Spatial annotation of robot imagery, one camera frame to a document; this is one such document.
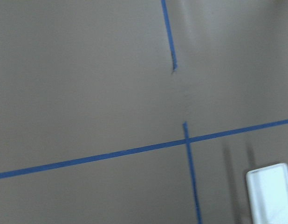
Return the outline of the white towel rack base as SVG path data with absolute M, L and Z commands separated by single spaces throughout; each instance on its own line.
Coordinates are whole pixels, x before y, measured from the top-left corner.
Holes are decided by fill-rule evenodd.
M 253 224 L 288 224 L 288 165 L 278 163 L 246 173 Z

